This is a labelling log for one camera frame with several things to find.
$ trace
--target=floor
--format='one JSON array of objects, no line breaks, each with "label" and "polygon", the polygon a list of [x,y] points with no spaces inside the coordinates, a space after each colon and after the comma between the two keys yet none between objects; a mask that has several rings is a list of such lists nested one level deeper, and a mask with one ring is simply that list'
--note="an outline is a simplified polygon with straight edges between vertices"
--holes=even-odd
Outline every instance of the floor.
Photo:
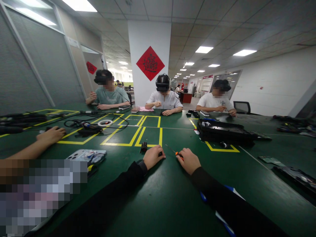
[{"label": "floor", "polygon": [[199,100],[200,98],[192,97],[191,104],[187,104],[187,103],[183,104],[183,110],[195,110]]}]

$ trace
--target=pink paper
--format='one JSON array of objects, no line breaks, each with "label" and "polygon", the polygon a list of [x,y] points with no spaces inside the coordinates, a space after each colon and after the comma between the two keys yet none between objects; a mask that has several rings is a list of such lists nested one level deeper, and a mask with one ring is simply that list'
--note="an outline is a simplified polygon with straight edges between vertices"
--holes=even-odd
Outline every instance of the pink paper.
[{"label": "pink paper", "polygon": [[154,110],[153,109],[145,109],[145,107],[139,107],[139,111],[140,112],[153,112]]}]

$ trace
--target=white ring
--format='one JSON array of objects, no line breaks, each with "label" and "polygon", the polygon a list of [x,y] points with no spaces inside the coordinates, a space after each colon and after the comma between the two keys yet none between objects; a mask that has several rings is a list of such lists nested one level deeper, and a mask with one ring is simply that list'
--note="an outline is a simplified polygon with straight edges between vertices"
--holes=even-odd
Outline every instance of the white ring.
[{"label": "white ring", "polygon": [[107,127],[107,126],[110,126],[112,125],[113,121],[112,120],[102,120],[100,122],[98,122],[98,126],[99,127]]}]

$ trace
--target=hand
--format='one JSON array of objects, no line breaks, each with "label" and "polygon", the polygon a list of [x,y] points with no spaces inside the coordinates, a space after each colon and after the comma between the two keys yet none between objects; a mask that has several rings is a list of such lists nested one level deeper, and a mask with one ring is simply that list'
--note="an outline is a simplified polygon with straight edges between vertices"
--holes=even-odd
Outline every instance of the hand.
[{"label": "hand", "polygon": [[189,175],[192,175],[197,168],[201,167],[198,157],[189,148],[183,148],[179,153],[183,156],[183,160],[180,156],[176,157]]},{"label": "hand", "polygon": [[161,159],[166,158],[164,150],[160,145],[154,146],[146,151],[144,156],[144,163],[147,167],[147,170],[155,166]]},{"label": "hand", "polygon": [[89,98],[90,98],[90,100],[95,101],[96,98],[97,98],[96,93],[95,92],[91,92]]},{"label": "hand", "polygon": [[233,116],[233,117],[236,117],[236,113],[237,113],[237,110],[236,110],[236,109],[231,109],[231,110],[229,111],[230,116]]},{"label": "hand", "polygon": [[156,108],[162,106],[161,102],[160,101],[157,101],[157,102],[154,102],[154,106],[156,106]]},{"label": "hand", "polygon": [[217,112],[223,112],[225,109],[227,109],[225,106],[216,107]]},{"label": "hand", "polygon": [[64,128],[57,129],[58,126],[52,127],[50,130],[36,136],[37,141],[47,145],[53,145],[58,142],[66,133]]},{"label": "hand", "polygon": [[173,114],[173,111],[172,110],[165,110],[164,112],[162,112],[162,114],[164,116],[169,116],[169,115],[172,115]]},{"label": "hand", "polygon": [[111,109],[112,105],[98,105],[97,109],[101,109],[101,110],[106,110],[106,109]]}]

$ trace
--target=white t-shirt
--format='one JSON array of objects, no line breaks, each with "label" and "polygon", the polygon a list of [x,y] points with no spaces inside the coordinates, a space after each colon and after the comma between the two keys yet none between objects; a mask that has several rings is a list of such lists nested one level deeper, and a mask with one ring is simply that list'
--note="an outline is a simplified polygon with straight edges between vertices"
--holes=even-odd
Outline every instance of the white t-shirt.
[{"label": "white t-shirt", "polygon": [[155,91],[150,95],[150,98],[147,100],[146,104],[157,101],[160,101],[162,104],[158,109],[174,109],[177,107],[183,107],[183,105],[180,103],[178,94],[173,91],[170,91],[169,95],[167,95],[165,99],[160,92]]},{"label": "white t-shirt", "polygon": [[227,113],[229,110],[234,108],[228,98],[226,97],[215,98],[213,97],[212,93],[207,93],[203,95],[198,101],[197,105],[200,105],[202,107],[208,107],[208,108],[216,108],[218,106],[221,106],[222,102],[225,102],[224,106],[226,106],[227,108],[227,111],[224,111],[224,112]]}]

